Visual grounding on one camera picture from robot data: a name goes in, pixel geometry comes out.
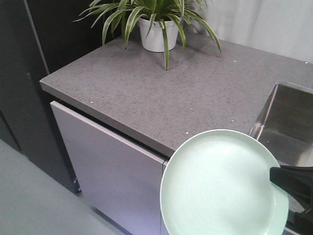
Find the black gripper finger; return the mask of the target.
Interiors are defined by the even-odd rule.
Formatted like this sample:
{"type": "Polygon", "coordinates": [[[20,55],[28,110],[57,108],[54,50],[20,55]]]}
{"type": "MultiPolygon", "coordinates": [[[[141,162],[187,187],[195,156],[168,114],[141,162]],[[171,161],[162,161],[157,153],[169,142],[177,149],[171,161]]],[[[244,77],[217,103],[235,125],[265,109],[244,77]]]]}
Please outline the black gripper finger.
{"type": "Polygon", "coordinates": [[[313,167],[281,165],[271,167],[269,178],[272,183],[294,198],[313,197],[313,167]]]}
{"type": "Polygon", "coordinates": [[[310,204],[302,212],[291,212],[291,227],[295,232],[313,231],[313,204],[310,204]]]}

